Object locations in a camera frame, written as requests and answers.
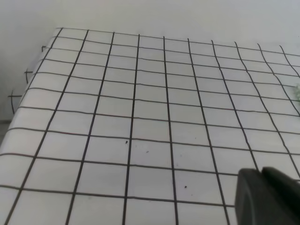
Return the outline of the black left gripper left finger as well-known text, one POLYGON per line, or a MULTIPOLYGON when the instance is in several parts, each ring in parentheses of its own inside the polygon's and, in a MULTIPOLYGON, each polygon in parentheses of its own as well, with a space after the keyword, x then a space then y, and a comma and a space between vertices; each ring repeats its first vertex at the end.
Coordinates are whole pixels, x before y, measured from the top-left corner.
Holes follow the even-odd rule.
POLYGON ((241 169, 235 197, 239 225, 279 225, 284 221, 281 200, 276 191, 255 169, 241 169))

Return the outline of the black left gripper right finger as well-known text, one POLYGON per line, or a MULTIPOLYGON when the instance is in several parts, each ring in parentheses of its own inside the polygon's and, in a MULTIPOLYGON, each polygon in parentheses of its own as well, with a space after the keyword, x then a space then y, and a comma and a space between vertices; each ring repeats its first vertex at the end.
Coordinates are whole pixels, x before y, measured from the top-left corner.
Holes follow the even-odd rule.
POLYGON ((273 167, 264 167, 262 175, 275 190, 282 203, 283 210, 289 212, 297 225, 300 224, 300 184, 273 167))

